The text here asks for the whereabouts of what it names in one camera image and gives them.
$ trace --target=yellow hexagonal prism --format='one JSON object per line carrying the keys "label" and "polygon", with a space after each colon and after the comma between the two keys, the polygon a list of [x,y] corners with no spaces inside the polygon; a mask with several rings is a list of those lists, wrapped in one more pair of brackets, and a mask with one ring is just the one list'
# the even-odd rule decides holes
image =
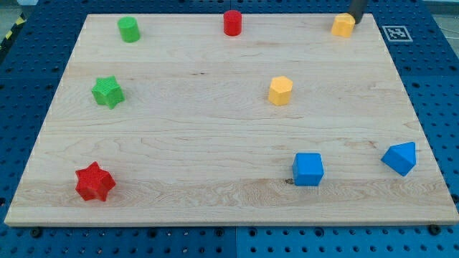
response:
{"label": "yellow hexagonal prism", "polygon": [[271,80],[268,100],[274,105],[285,105],[290,102],[293,82],[285,76],[274,77]]}
{"label": "yellow hexagonal prism", "polygon": [[331,33],[335,36],[350,37],[356,20],[348,13],[338,14],[335,17],[335,22],[331,27]]}

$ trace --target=blue block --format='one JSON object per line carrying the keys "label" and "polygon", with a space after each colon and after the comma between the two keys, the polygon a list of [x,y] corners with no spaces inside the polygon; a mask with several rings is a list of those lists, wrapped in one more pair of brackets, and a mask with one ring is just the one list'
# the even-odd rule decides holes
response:
{"label": "blue block", "polygon": [[319,153],[296,153],[293,162],[293,180],[296,186],[318,186],[323,176]]}
{"label": "blue block", "polygon": [[416,165],[416,144],[414,142],[393,145],[381,159],[402,176]]}

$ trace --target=green block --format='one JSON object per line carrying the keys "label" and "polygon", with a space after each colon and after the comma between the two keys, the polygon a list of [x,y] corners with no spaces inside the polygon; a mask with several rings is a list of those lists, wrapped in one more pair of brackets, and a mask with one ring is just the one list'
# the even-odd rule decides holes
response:
{"label": "green block", "polygon": [[97,104],[107,105],[110,109],[124,101],[123,91],[115,76],[97,78],[92,92]]}
{"label": "green block", "polygon": [[136,42],[141,38],[136,18],[126,16],[118,20],[118,28],[124,42]]}

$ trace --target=3d printed block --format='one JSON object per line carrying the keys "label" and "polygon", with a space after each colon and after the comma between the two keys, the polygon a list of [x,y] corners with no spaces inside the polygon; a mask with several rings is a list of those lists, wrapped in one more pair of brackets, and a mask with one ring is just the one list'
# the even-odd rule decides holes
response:
{"label": "3d printed block", "polygon": [[124,101],[123,91],[116,82],[115,76],[97,78],[93,87],[93,96],[99,105],[107,105],[110,109]]}
{"label": "3d printed block", "polygon": [[268,100],[274,105],[285,105],[290,102],[293,82],[285,76],[274,77],[271,80]]}
{"label": "3d printed block", "polygon": [[402,176],[416,165],[416,144],[413,142],[393,145],[381,159]]}
{"label": "3d printed block", "polygon": [[338,14],[331,27],[331,33],[335,36],[350,37],[355,23],[356,20],[352,15],[348,13]]}
{"label": "3d printed block", "polygon": [[78,183],[75,190],[85,201],[91,199],[105,201],[109,190],[116,185],[110,173],[100,169],[95,161],[89,167],[76,171],[76,174]]}
{"label": "3d printed block", "polygon": [[242,14],[229,10],[223,14],[223,32],[228,36],[237,36],[242,31]]}
{"label": "3d printed block", "polygon": [[121,33],[121,39],[123,39],[124,42],[136,42],[141,38],[136,18],[126,16],[119,19],[118,28]]}
{"label": "3d printed block", "polygon": [[323,177],[319,153],[297,153],[293,162],[293,180],[296,186],[318,186]]}

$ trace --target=wooden board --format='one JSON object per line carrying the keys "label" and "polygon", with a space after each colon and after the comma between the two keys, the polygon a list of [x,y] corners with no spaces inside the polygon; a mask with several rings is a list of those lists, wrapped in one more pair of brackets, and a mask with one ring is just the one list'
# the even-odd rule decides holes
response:
{"label": "wooden board", "polygon": [[[334,14],[245,15],[222,33],[214,14],[87,17],[6,217],[10,226],[455,224],[458,213],[371,15],[350,39]],[[126,101],[98,106],[96,77]],[[294,81],[289,105],[270,79]],[[380,158],[415,141],[405,178]],[[320,152],[319,187],[297,187],[297,152]],[[93,161],[118,185],[83,201],[75,170]]]}

